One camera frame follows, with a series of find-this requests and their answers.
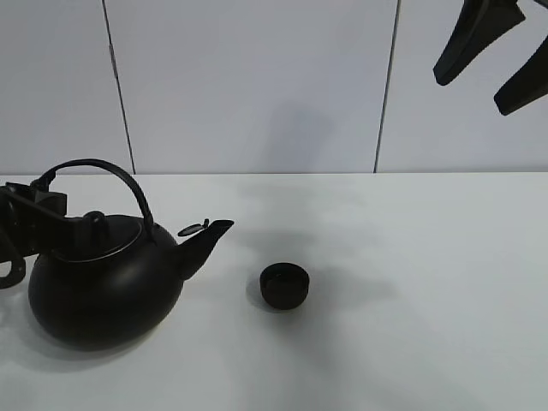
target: kettle lid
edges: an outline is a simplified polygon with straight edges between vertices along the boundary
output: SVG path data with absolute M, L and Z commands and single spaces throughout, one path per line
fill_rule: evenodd
M 51 250 L 51 254 L 65 262 L 86 263 L 104 259 L 128 248 L 140 236 L 140 220 L 130 216 L 105 216 L 100 211 L 88 212 L 86 232 L 77 233 L 69 247 Z

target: panel seam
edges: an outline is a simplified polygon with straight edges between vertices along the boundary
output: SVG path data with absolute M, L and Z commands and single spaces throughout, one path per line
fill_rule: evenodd
M 378 138 L 377 138 L 377 147 L 375 150 L 375 165 L 373 167 L 373 174 L 377 174 L 378 172 L 378 161 L 380 159 L 380 147 L 383 139 L 384 119 L 386 117 L 386 107 L 388 105 L 388 93 L 390 91 L 390 80 L 392 78 L 392 66 L 394 63 L 394 50 L 396 48 L 397 28 L 400 22 L 401 6 L 402 6 L 402 0 L 397 0 L 396 16 L 394 18 L 394 28 L 392 30 L 392 43 L 390 45 L 390 58 L 388 59 L 388 68 L 386 70 L 386 84 L 384 86 L 383 109 L 381 110 L 380 124 L 378 126 Z
M 101 3 L 103 5 L 104 24 L 106 26 L 106 33 L 107 33 L 108 40 L 109 40 L 110 63 L 112 65 L 112 72 L 114 74 L 114 80 L 116 82 L 116 89 L 118 91 L 118 101 L 120 103 L 120 110 L 122 111 L 122 121 L 123 121 L 124 131 L 125 131 L 125 134 L 126 134 L 126 142 L 128 144 L 129 159 L 131 160 L 131 169 L 132 169 L 134 174 L 137 174 L 137 171 L 135 169 L 134 151 L 133 151 L 133 147 L 131 146 L 131 139 L 129 138 L 128 117 L 126 116 L 126 108 L 125 108 L 125 105 L 123 103 L 122 86 L 120 85 L 120 76 L 118 74 L 118 65 L 116 64 L 116 55 L 114 53 L 114 45 L 112 44 L 112 35 L 110 33 L 109 15 L 106 11 L 106 1 L 101 0 Z

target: kettle handle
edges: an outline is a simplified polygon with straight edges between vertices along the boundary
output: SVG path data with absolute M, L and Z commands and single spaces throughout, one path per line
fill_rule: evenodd
M 131 189 L 132 193 L 137 199 L 137 203 L 139 204 L 140 211 L 143 214 L 146 233 L 148 234 L 149 238 L 153 240 L 152 228 L 154 226 L 154 218 L 152 217 L 151 209 L 148 206 L 148 202 L 146 201 L 146 197 L 145 197 L 145 194 L 143 193 L 143 190 L 139 186 L 139 183 L 127 171 L 125 171 L 124 169 L 118 167 L 117 165 L 113 163 L 109 163 L 108 161 L 104 161 L 104 160 L 99 160 L 97 158 L 83 158 L 80 160 L 68 161 L 66 163 L 56 165 L 55 167 L 47 170 L 39 179 L 34 180 L 31 183 L 31 187 L 37 188 L 38 190 L 44 191 L 47 193 L 50 189 L 51 182 L 57 176 L 56 172 L 58 170 L 65 169 L 68 167 L 78 167 L 82 165 L 98 167 L 100 169 L 109 171 L 111 174 L 114 174 L 115 176 L 117 176 L 123 182 L 126 183 L 126 185 Z

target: table surface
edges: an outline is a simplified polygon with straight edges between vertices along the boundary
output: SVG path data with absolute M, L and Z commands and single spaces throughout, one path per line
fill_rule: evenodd
M 68 351 L 33 322 L 24 283 L 0 291 L 0 409 L 548 409 L 548 175 L 138 180 L 172 233 L 236 225 L 130 348 Z M 138 213 L 112 176 L 52 189 L 70 215 Z M 311 274 L 291 313 L 258 298 L 278 261 Z

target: small cup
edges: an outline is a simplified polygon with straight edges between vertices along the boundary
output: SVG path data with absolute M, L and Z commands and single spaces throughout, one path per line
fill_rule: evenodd
M 291 310 L 304 302 L 310 277 L 301 267 L 291 263 L 270 265 L 260 275 L 260 293 L 271 307 Z

